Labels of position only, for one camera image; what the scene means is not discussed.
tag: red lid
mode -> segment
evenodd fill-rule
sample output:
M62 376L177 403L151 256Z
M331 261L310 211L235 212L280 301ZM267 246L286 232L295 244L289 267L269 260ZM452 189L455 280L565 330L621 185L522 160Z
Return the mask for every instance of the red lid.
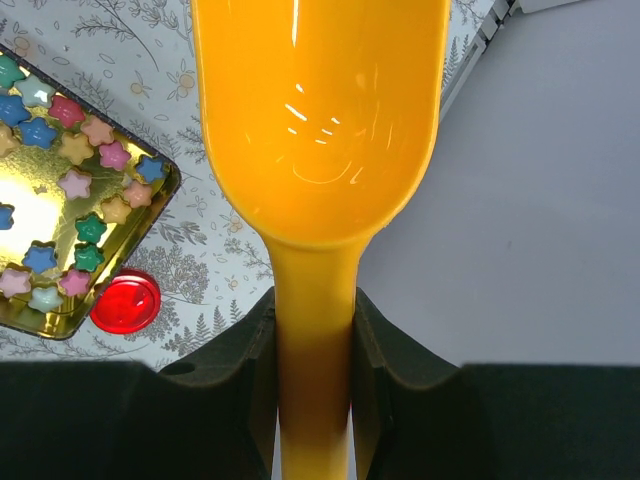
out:
M91 320L105 332L125 335L149 325L160 311L160 287L150 275L124 268L91 310Z

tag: yellow star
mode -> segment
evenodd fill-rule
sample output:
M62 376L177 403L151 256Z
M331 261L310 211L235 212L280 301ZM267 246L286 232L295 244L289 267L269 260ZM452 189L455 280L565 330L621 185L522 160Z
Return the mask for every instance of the yellow star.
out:
M80 165L87 158L93 157L93 148L89 145L89 139L84 133L74 135L65 132L62 134L62 145L58 153L74 165Z
M0 125L0 158L6 157L19 146L20 142L13 136L13 131L6 125Z
M131 213L131 207L124 203L118 195L111 200L102 202L100 208L102 208L105 223L124 225L127 222L127 217Z

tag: pink star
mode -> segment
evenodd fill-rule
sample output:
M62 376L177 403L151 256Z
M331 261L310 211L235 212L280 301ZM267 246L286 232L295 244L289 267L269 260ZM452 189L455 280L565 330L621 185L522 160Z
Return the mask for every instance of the pink star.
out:
M148 207L151 205L151 194L153 188L150 185L142 185L137 180L131 182L131 185L124 191L124 199L129 202L133 208Z
M71 128L75 123L84 120L84 112L80 105L60 95L53 97L53 106L49 109L49 115L60 120L65 128Z
M29 292L31 290L29 272L6 268L0 277L0 290L6 298L11 298L18 293Z
M89 198L91 180L90 175L84 175L77 170L71 169L64 177L58 180L58 186L64 190L69 200Z
M81 295L89 291L89 280L91 274L80 272L74 268L69 270L67 274L60 280L60 286L64 289L68 297Z
M131 154L127 152L120 142L110 145L100 145L100 165L113 168L121 172L127 166Z
M82 124L80 130L89 137L89 143L94 147L103 143L109 144L113 142L113 128L95 115L91 115L89 119Z

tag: blue star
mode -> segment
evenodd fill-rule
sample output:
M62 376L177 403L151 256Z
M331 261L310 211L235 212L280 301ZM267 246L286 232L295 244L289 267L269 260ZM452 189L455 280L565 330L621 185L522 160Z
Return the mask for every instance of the blue star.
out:
M0 95L0 120L15 127L31 117L31 114L22 105L22 97L19 95Z
M22 264L35 273L42 273L58 265L53 247L39 247L31 245L22 259Z
M0 230L9 230L13 226L13 207L0 204Z
M51 148L51 142L58 133L55 128L47 125L42 117L36 117L30 122L22 122L18 128L22 132L24 145L35 145L40 148Z
M150 158L146 155L140 157L140 163L136 166L136 172L147 183L152 183L154 180L165 178L167 172L164 170L164 162L157 158Z

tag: patterned fabric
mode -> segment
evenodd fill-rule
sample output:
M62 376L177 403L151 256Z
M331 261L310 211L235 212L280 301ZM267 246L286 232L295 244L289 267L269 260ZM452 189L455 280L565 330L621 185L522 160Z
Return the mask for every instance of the patterned fabric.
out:
M445 85L492 4L453 0ZM87 320L64 342L0 327L0 358L161 368L241 319L272 285L260 237L225 201L206 160L191 30L189 0L0 0L3 44L174 159L184 179L128 262L160 284L154 323L122 337Z

